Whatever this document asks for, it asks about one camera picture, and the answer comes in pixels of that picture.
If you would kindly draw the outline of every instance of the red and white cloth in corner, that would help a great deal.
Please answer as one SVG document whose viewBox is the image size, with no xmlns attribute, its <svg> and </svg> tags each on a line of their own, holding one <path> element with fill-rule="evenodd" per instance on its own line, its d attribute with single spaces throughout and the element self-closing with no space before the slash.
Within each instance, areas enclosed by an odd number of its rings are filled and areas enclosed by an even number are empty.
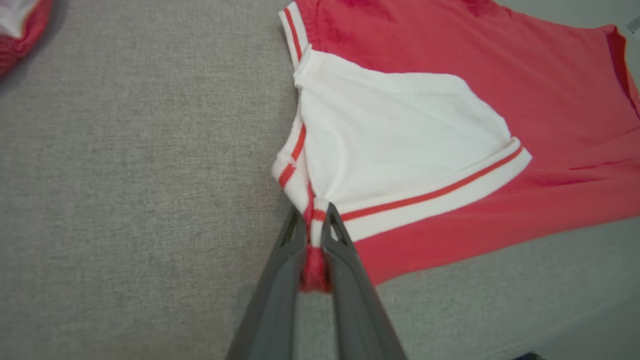
<svg viewBox="0 0 640 360">
<path fill-rule="evenodd" d="M 0 0 L 0 76 L 36 44 L 47 27 L 52 0 Z"/>
<path fill-rule="evenodd" d="M 640 97 L 614 26 L 491 0 L 297 0 L 280 17 L 300 99 L 273 173 L 310 226 L 307 289 L 326 285 L 328 201 L 374 284 L 640 215 Z"/>
</svg>

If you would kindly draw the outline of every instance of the cloth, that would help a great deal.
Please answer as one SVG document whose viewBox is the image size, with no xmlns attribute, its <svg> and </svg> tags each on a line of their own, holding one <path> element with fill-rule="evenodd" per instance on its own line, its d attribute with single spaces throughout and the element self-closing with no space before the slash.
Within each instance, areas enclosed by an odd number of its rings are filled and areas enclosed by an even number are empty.
<svg viewBox="0 0 640 360">
<path fill-rule="evenodd" d="M 369 70 L 458 76 L 533 156 L 512 182 L 473 204 L 356 239 L 374 284 L 640 215 L 640 97 L 614 26 L 571 28 L 484 0 L 300 0 L 280 17 L 294 67 L 311 44 Z M 291 166 L 276 161 L 274 175 L 295 204 L 306 197 L 313 239 L 321 206 L 300 170 L 310 168 L 309 129 L 304 113 L 296 119 L 283 148 Z M 343 220 L 349 229 L 351 219 Z M 310 263 L 308 288 L 324 286 L 321 260 Z"/>
<path fill-rule="evenodd" d="M 53 0 L 0 0 L 0 76 L 25 57 L 47 27 Z"/>
</svg>

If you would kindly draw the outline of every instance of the gray fabric surface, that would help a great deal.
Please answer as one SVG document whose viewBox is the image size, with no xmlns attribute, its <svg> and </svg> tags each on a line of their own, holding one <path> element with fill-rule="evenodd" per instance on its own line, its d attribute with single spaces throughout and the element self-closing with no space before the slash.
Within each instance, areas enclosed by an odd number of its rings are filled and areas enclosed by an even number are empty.
<svg viewBox="0 0 640 360">
<path fill-rule="evenodd" d="M 296 106 L 287 2 L 56 2 L 0 82 L 3 359 L 223 357 L 289 207 L 269 174 Z M 536 240 L 379 291 L 414 358 L 508 352 L 635 296 L 639 229 Z M 302 296 L 301 358 L 333 354 L 329 310 Z"/>
</svg>

